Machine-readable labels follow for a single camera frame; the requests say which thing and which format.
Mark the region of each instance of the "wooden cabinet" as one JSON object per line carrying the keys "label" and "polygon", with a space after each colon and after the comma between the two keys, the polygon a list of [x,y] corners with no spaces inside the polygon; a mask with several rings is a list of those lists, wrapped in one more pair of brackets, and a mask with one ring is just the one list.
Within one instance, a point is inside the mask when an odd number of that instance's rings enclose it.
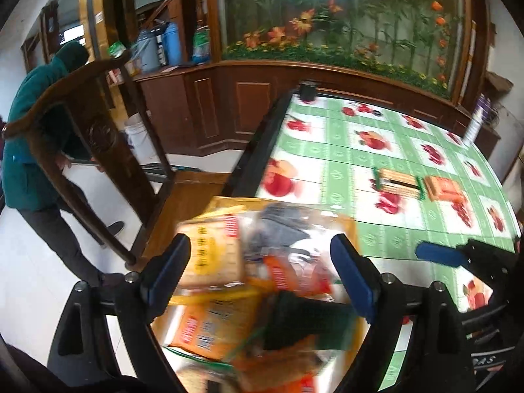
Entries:
{"label": "wooden cabinet", "polygon": [[[391,108],[460,136],[470,121],[467,111],[418,88],[309,63],[222,61],[136,78],[165,150],[196,156],[243,149],[277,97],[303,80],[315,81],[319,92]],[[498,139],[483,128],[477,145],[489,157]]]}

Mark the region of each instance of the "blue bottle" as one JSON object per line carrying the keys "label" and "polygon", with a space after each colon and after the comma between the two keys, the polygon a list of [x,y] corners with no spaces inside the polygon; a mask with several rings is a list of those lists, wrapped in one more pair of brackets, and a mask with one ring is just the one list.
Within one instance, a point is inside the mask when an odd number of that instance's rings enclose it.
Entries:
{"label": "blue bottle", "polygon": [[171,66],[179,65],[182,61],[182,52],[180,51],[180,39],[178,36],[178,26],[170,22],[162,36],[164,49],[167,53],[167,60]]}
{"label": "blue bottle", "polygon": [[152,72],[160,67],[157,39],[150,31],[142,30],[136,40],[142,72]]}

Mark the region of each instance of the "hand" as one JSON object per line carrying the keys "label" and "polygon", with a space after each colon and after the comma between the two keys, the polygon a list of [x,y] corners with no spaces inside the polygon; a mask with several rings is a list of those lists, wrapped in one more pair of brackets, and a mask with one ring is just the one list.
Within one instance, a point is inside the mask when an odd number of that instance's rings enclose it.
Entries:
{"label": "hand", "polygon": [[65,167],[71,168],[71,161],[69,158],[64,155],[62,152],[58,152],[54,157],[54,162],[60,170],[63,170]]}
{"label": "hand", "polygon": [[97,169],[100,173],[105,173],[105,170],[104,170],[103,166],[101,166],[101,165],[99,164],[99,162],[96,161],[95,158],[91,158],[91,161],[96,162],[96,164],[97,164],[96,169]]}

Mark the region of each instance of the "red apple print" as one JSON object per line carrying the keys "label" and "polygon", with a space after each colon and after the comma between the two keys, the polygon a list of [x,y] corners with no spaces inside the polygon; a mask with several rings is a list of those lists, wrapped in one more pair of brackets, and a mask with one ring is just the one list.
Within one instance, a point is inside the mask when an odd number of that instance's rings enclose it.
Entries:
{"label": "red apple print", "polygon": [[418,128],[420,130],[425,130],[425,127],[417,119],[410,117],[409,115],[402,115],[406,122],[411,125],[411,127]]}
{"label": "red apple print", "polygon": [[342,113],[344,115],[348,115],[349,117],[354,117],[355,116],[355,111],[348,107],[348,106],[345,106],[344,108],[342,108]]}
{"label": "red apple print", "polygon": [[468,214],[468,211],[466,210],[462,202],[452,203],[451,208],[453,208],[457,212],[457,215],[460,217],[460,220],[462,220],[467,227],[472,226],[470,215]]}
{"label": "red apple print", "polygon": [[[376,191],[377,186],[375,183],[375,179],[371,178],[369,182],[371,183],[371,188],[374,191]],[[402,197],[395,193],[378,192],[378,202],[375,204],[375,207],[381,208],[388,214],[397,214],[401,210],[400,208],[401,201],[402,201]]]}
{"label": "red apple print", "polygon": [[433,148],[430,144],[423,144],[422,148],[424,151],[428,152],[430,161],[437,165],[444,164],[444,156],[441,155],[440,152],[438,152],[438,150]]}
{"label": "red apple print", "polygon": [[377,150],[382,150],[384,148],[391,149],[389,142],[374,131],[356,131],[356,133],[362,139],[361,144]]}
{"label": "red apple print", "polygon": [[504,232],[504,222],[502,221],[502,217],[499,215],[496,208],[493,206],[489,207],[488,213],[493,219],[493,225],[495,226],[495,229],[497,229],[499,232]]}
{"label": "red apple print", "polygon": [[373,109],[371,109],[369,106],[367,106],[365,103],[360,103],[358,105],[358,112],[364,112],[365,114],[372,114]]}
{"label": "red apple print", "polygon": [[471,164],[469,161],[465,161],[464,164],[471,169],[471,173],[473,173],[475,177],[481,177],[480,171],[478,170],[478,168],[476,168],[475,165]]}
{"label": "red apple print", "polygon": [[300,121],[300,120],[290,120],[286,123],[286,125],[288,126],[288,128],[290,130],[296,130],[296,131],[306,131],[306,132],[310,132],[311,131],[311,125],[310,123],[308,122],[304,122],[304,121]]}
{"label": "red apple print", "polygon": [[451,140],[453,140],[456,144],[459,144],[459,145],[460,145],[460,139],[459,139],[457,136],[455,136],[452,132],[448,131],[448,132],[446,133],[446,135],[447,135]]}
{"label": "red apple print", "polygon": [[288,161],[269,159],[261,184],[270,195],[284,197],[293,191],[296,175],[297,169]]}
{"label": "red apple print", "polygon": [[473,278],[467,287],[464,286],[464,294],[467,296],[467,302],[470,310],[478,309],[488,303],[488,292],[484,291],[484,283],[478,278]]}

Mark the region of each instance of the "fruit pattern tablecloth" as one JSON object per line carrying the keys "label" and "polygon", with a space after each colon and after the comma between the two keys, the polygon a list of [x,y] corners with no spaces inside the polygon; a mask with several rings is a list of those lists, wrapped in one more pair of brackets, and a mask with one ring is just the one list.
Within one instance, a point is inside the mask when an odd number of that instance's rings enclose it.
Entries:
{"label": "fruit pattern tablecloth", "polygon": [[[466,204],[378,192],[373,168],[453,179]],[[361,254],[374,258],[416,260],[423,240],[454,247],[475,238],[512,251],[518,232],[501,184],[475,145],[467,148],[460,137],[414,117],[332,97],[310,104],[292,98],[257,196],[355,218]],[[461,311],[482,306],[491,294],[464,269],[422,263],[413,275],[425,270],[442,280]],[[396,379],[405,347],[397,346],[385,385]]]}

